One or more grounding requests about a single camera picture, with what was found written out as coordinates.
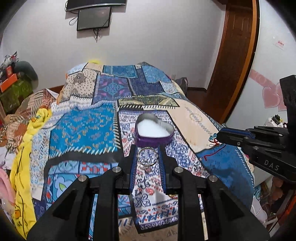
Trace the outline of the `blue patchwork bed quilt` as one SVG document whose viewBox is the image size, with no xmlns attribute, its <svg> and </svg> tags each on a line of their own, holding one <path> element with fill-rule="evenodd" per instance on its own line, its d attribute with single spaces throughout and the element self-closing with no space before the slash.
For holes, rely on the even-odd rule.
<svg viewBox="0 0 296 241">
<path fill-rule="evenodd" d="M 253 167 L 240 148 L 220 144 L 221 125 L 185 96 L 165 73 L 145 62 L 83 63 L 68 71 L 61 100 L 33 136 L 31 195 L 36 219 L 80 175 L 97 177 L 128 156 L 139 115 L 151 113 L 174 127 L 166 153 L 194 175 L 220 178 L 246 207 L 254 193 Z"/>
</svg>

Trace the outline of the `dark grey bag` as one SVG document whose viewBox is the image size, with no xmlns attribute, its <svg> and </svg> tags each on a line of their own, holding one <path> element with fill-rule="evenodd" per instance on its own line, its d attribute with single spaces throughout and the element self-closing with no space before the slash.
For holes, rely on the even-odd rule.
<svg viewBox="0 0 296 241">
<path fill-rule="evenodd" d="M 188 80 L 187 80 L 187 78 L 186 77 L 181 77 L 179 79 L 175 79 L 174 81 L 182 89 L 182 91 L 184 92 L 184 95 L 186 95 L 187 90 L 188 90 Z"/>
</svg>

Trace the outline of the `green patterned box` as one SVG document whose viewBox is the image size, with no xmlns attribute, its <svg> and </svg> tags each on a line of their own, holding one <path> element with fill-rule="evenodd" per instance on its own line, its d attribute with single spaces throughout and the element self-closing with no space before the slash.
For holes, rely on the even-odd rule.
<svg viewBox="0 0 296 241">
<path fill-rule="evenodd" d="M 31 81 L 26 78 L 19 79 L 1 94 L 1 104 L 4 112 L 15 112 L 22 101 L 32 93 Z"/>
</svg>

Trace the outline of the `wall-mounted black monitor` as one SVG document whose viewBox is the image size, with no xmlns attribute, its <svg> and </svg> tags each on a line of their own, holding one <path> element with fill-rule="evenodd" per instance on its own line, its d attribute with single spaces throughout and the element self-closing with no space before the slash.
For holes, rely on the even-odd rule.
<svg viewBox="0 0 296 241">
<path fill-rule="evenodd" d="M 108 28 L 111 17 L 110 6 L 81 9 L 78 12 L 77 31 Z"/>
</svg>

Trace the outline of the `brown patterned blanket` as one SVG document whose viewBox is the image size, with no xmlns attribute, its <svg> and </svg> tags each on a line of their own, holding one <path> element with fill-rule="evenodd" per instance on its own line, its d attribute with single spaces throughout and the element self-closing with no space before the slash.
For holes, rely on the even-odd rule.
<svg viewBox="0 0 296 241">
<path fill-rule="evenodd" d="M 28 96 L 14 114 L 4 118 L 6 123 L 1 126 L 1 147 L 6 147 L 9 153 L 16 152 L 30 120 L 37 115 L 39 109 L 49 109 L 55 101 L 56 98 L 47 89 Z"/>
</svg>

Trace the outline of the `orange box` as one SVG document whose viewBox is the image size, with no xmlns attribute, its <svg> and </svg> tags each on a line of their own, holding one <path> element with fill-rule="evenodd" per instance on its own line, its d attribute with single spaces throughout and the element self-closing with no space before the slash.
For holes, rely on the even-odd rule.
<svg viewBox="0 0 296 241">
<path fill-rule="evenodd" d="M 16 74 L 11 75 L 9 78 L 7 78 L 1 85 L 1 92 L 4 92 L 7 90 L 11 85 L 13 85 L 15 82 L 17 82 L 18 78 Z"/>
</svg>

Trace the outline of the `purple heart-shaped jewelry box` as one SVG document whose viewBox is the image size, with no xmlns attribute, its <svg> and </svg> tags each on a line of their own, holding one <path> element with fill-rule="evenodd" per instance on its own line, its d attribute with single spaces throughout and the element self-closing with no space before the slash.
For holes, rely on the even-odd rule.
<svg viewBox="0 0 296 241">
<path fill-rule="evenodd" d="M 168 122 L 152 113 L 143 113 L 138 116 L 135 123 L 135 144 L 141 148 L 166 146 L 171 142 L 174 132 L 174 127 Z"/>
</svg>

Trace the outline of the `brown wooden door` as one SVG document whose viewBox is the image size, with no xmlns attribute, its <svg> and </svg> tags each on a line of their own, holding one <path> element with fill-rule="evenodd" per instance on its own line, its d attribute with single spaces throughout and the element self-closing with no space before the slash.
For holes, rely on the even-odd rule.
<svg viewBox="0 0 296 241">
<path fill-rule="evenodd" d="M 224 1 L 226 13 L 217 60 L 207 88 L 205 112 L 228 120 L 244 88 L 258 38 L 258 2 Z"/>
</svg>

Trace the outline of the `yellow blanket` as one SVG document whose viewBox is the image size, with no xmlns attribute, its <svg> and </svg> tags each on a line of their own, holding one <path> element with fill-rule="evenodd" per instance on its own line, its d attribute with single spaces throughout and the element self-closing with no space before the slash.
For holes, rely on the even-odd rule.
<svg viewBox="0 0 296 241">
<path fill-rule="evenodd" d="M 30 120 L 11 168 L 10 182 L 13 190 L 16 192 L 12 220 L 18 233 L 23 238 L 27 238 L 28 232 L 36 223 L 30 177 L 32 140 L 33 136 L 44 126 L 51 116 L 52 111 L 50 109 L 41 108 L 37 111 L 36 116 Z"/>
</svg>

